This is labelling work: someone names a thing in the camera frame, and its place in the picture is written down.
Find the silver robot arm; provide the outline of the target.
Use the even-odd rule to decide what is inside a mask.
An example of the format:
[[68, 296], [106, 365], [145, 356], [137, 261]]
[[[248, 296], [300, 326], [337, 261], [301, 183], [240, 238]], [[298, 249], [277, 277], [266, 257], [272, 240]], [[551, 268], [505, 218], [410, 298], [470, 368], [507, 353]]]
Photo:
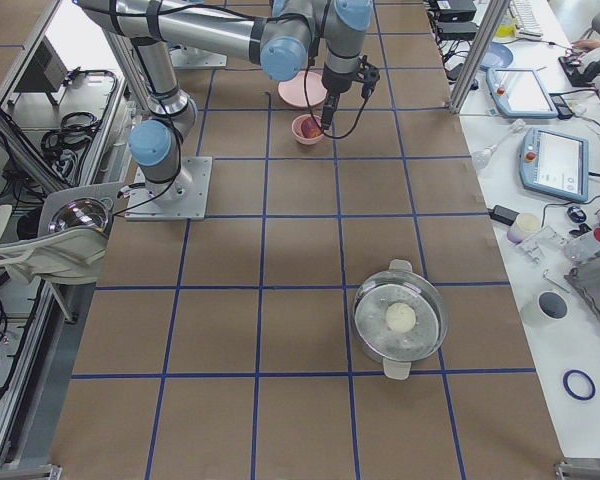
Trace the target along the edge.
[[148, 115], [132, 129], [128, 147], [146, 187], [158, 195], [181, 174], [181, 147], [197, 107], [179, 85], [166, 43], [149, 37], [128, 39], [109, 31], [104, 35], [131, 92]]
[[321, 126], [329, 129], [339, 98], [351, 85], [368, 99], [378, 69], [361, 49], [370, 25], [370, 1], [275, 1], [266, 17], [190, 1], [80, 1], [103, 30], [130, 40], [136, 69], [156, 117], [178, 119], [194, 111], [180, 88], [168, 44], [198, 48], [258, 65], [272, 80], [289, 81], [326, 45], [322, 84], [327, 91]]

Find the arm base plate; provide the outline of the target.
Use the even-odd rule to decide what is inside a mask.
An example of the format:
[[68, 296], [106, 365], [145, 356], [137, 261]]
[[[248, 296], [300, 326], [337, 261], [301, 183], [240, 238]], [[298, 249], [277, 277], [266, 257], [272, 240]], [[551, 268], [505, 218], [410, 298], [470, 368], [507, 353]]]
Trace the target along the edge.
[[174, 68], [180, 70], [222, 69], [227, 65], [225, 55], [193, 47], [177, 46], [169, 54]]
[[185, 156], [175, 183], [157, 199], [161, 189], [149, 183], [133, 189], [123, 213], [129, 221], [203, 220], [206, 214], [213, 159], [210, 156]]

